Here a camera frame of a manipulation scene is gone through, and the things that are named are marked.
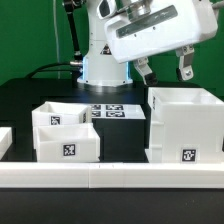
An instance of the green wall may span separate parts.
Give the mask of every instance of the green wall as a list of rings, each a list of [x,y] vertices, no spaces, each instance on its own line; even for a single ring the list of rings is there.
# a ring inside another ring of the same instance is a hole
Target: green wall
[[[62,0],[57,0],[61,61],[72,58],[73,48]],[[35,68],[56,62],[53,27],[53,0],[0,1],[0,84],[24,77]],[[85,8],[75,13],[81,51],[88,51],[88,18]],[[215,38],[195,46],[195,77],[191,82],[224,97],[224,10],[220,13],[219,31]],[[150,65],[160,81],[177,81],[175,52],[150,58]],[[56,78],[57,74],[37,77]],[[132,69],[132,77],[141,80]]]

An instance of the cable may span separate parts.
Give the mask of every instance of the cable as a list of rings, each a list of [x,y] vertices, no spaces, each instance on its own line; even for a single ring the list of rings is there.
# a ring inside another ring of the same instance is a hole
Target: cable
[[[69,65],[70,66],[70,62],[52,63],[52,64],[41,66],[41,67],[35,69],[33,72],[30,72],[29,74],[27,74],[25,76],[25,78],[27,78],[27,79],[32,78],[36,73],[38,73],[46,68],[52,68],[52,67],[57,67],[57,66],[61,66],[61,65]]]
[[[57,53],[57,62],[60,63],[60,46],[59,46],[59,37],[58,37],[58,27],[57,27],[57,5],[56,0],[53,0],[53,15],[54,15],[54,33],[56,40],[56,53]],[[61,78],[60,71],[58,72],[58,79]]]
[[[41,70],[39,72],[74,72],[74,71],[78,71],[78,69],[77,70],[75,69],[73,70],[72,69],[47,69],[47,70]]]

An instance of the large white box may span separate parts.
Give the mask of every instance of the large white box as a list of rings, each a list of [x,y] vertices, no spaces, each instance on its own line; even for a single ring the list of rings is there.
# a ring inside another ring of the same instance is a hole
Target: large white box
[[[92,124],[38,126],[38,162],[98,162],[100,138]]]
[[[12,144],[12,128],[0,128],[0,159],[4,156],[9,146]]]
[[[45,102],[32,111],[35,126],[91,123],[91,106],[85,104]]]
[[[224,103],[202,88],[150,88],[150,162],[224,161]]]

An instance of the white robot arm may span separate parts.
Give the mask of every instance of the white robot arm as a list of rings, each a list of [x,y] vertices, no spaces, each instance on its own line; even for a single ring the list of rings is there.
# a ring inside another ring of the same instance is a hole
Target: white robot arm
[[[193,77],[193,44],[216,35],[217,10],[224,1],[212,5],[209,0],[121,0],[117,14],[103,12],[106,2],[97,10],[100,18],[112,17],[105,23],[105,34],[118,63],[133,61],[146,85],[155,81],[148,57],[176,50],[180,57],[177,69],[180,80]]]
[[[109,10],[111,15],[117,12],[115,2],[112,2],[114,4],[109,5],[109,8],[107,8],[107,5],[102,4],[101,0],[63,0],[70,23],[75,52],[75,62],[71,64],[73,66],[82,64],[82,76],[77,79],[75,85],[96,92],[117,92],[124,88],[130,88],[133,81],[129,76],[128,63],[118,64],[108,47],[104,32],[107,19],[100,20],[97,16],[97,8],[100,3],[101,12],[103,9],[105,12]],[[74,19],[71,17],[73,11],[82,7],[83,4],[86,5],[89,18],[89,51],[82,60],[81,57],[77,57],[81,53],[74,29]]]

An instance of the black cable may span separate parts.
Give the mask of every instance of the black cable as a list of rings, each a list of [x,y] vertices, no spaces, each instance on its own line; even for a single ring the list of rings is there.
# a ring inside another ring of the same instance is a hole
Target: black cable
[[[40,71],[36,72],[34,75],[36,75],[37,73],[40,73],[40,72],[79,72],[79,69],[78,68],[77,69],[47,69],[47,70],[40,70]]]
[[[25,76],[25,78],[30,79],[32,78],[36,73],[46,69],[46,68],[52,68],[52,67],[57,67],[57,66],[62,66],[62,65],[70,65],[70,62],[61,62],[61,63],[52,63],[48,65],[41,66],[37,69],[35,69],[33,72],[30,72]]]

